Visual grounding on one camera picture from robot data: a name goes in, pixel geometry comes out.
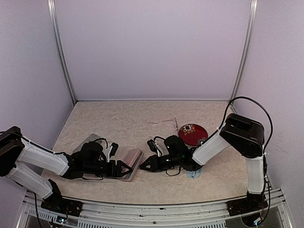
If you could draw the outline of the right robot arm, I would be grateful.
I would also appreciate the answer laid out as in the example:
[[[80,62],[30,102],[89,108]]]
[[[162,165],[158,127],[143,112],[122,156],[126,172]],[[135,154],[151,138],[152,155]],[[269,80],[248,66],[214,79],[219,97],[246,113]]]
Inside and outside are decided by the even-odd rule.
[[[269,207],[266,199],[266,171],[264,127],[261,123],[229,114],[222,125],[205,141],[190,144],[182,136],[172,135],[163,140],[167,154],[161,154],[156,139],[149,140],[150,150],[155,152],[141,165],[149,172],[167,171],[176,166],[186,171],[199,171],[209,161],[226,151],[242,156],[247,171],[245,197],[227,202],[231,216],[262,210]]]

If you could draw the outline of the pink glasses case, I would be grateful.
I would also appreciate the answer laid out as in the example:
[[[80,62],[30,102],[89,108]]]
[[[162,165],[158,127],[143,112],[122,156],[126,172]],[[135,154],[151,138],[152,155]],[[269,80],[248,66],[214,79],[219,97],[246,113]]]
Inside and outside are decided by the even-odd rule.
[[[135,172],[137,171],[142,161],[143,156],[144,153],[139,148],[134,148],[127,152],[122,161],[132,168],[132,172],[120,177],[120,181],[130,182],[133,179]]]

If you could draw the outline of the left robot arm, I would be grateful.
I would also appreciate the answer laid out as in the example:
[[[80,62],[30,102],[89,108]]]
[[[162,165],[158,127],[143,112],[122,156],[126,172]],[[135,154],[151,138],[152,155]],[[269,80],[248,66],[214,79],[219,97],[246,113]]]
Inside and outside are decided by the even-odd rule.
[[[80,151],[71,155],[53,152],[24,137],[13,126],[0,133],[0,175],[27,188],[43,199],[41,207],[61,214],[79,216],[82,202],[63,198],[59,187],[45,179],[27,164],[48,170],[68,180],[82,179],[85,174],[99,178],[120,178],[133,171],[123,161],[111,160],[118,149],[112,143],[104,149],[97,140],[84,143]]]

